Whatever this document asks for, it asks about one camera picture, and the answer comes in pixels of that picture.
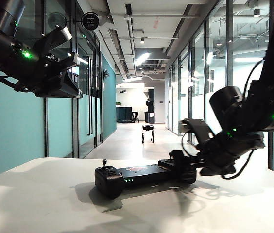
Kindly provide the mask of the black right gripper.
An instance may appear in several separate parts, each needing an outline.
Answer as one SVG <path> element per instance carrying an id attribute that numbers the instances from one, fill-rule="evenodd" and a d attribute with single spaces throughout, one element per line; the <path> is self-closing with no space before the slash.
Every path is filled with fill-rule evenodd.
<path id="1" fill-rule="evenodd" d="M 231 174 L 235 172 L 233 166 L 236 158 L 236 145 L 224 144 L 219 145 L 217 143 L 202 144 L 199 143 L 200 156 L 204 162 L 200 162 L 200 158 L 197 156 L 185 156 L 182 150 L 173 150 L 170 152 L 170 156 L 173 159 L 162 159 L 158 161 L 158 165 L 169 170 L 184 169 L 186 167 L 203 168 L 200 171 L 201 176 L 212 176 Z M 183 162 L 180 165 L 176 165 L 175 162 Z"/>

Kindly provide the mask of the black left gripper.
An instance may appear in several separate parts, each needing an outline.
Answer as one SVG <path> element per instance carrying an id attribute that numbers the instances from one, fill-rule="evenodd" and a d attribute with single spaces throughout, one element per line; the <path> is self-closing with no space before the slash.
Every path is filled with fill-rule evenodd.
<path id="1" fill-rule="evenodd" d="M 64 59 L 51 53 L 29 52 L 29 79 L 50 79 L 35 93 L 37 97 L 82 98 L 83 92 L 78 87 L 78 75 L 73 68 L 80 63 L 79 56 L 71 52 Z"/>

